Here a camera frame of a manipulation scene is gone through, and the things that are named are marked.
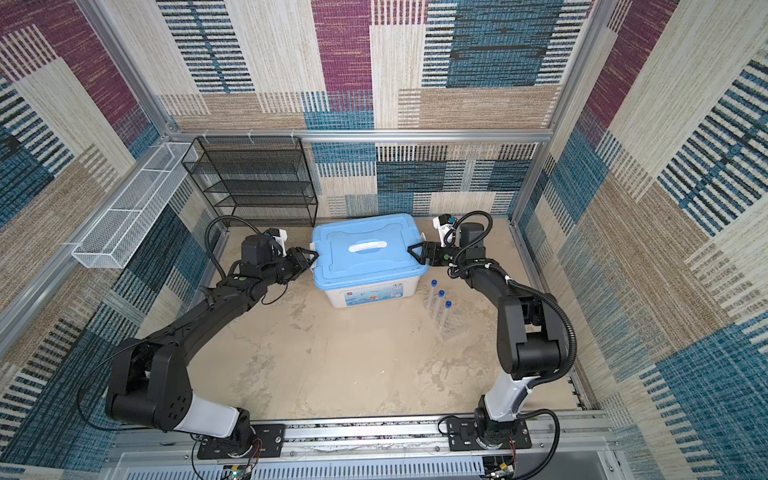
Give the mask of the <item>blue plastic bin lid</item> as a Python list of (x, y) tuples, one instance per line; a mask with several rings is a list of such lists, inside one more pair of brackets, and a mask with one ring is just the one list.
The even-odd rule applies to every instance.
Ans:
[(391, 214), (324, 224), (312, 233), (310, 248), (319, 254), (315, 285), (323, 291), (346, 289), (424, 275), (408, 248), (421, 242), (409, 214)]

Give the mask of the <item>white plastic storage bin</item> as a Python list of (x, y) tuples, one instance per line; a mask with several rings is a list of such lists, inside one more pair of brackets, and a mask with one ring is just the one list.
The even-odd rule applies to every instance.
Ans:
[(427, 267), (399, 242), (312, 242), (319, 253), (312, 267), (315, 286), (335, 308), (406, 298), (415, 293)]

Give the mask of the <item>test tube with blue cap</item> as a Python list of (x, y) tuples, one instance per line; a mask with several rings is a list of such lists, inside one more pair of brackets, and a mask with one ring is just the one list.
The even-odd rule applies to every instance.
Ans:
[(432, 279), (427, 290), (427, 296), (425, 297), (425, 308), (427, 313), (430, 313), (433, 309), (435, 298), (438, 295), (438, 280)]

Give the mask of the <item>blue-capped test tube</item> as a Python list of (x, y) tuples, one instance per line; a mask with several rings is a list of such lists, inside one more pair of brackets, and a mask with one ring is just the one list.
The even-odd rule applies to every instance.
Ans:
[(434, 306), (432, 309), (432, 317), (437, 322), (440, 323), (443, 318), (443, 312), (446, 309), (446, 293), (444, 290), (439, 290), (437, 293), (437, 296), (435, 297)]
[(452, 329), (452, 302), (446, 301), (444, 304), (441, 305), (440, 314), (439, 314), (439, 331), (443, 336), (447, 336), (448, 332)]

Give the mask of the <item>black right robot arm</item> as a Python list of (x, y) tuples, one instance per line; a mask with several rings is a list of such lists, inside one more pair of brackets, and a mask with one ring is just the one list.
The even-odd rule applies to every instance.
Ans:
[(572, 370), (577, 337), (557, 300), (514, 280), (499, 262), (486, 255), (484, 240), (493, 219), (479, 211), (461, 218), (435, 219), (440, 240), (407, 247), (419, 264), (447, 268), (497, 309), (496, 353), (501, 373), (480, 402), (485, 418), (512, 422), (523, 416), (533, 390), (553, 383)]

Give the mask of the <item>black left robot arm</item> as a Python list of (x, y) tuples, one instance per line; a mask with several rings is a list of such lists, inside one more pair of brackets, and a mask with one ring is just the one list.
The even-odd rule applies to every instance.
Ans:
[(248, 412), (197, 395), (188, 365), (225, 326), (259, 304), (271, 286), (288, 285), (318, 257), (314, 250), (285, 247), (275, 229), (248, 236), (240, 259), (200, 303), (168, 326), (120, 344), (111, 361), (106, 415), (164, 432), (219, 439), (249, 435)]

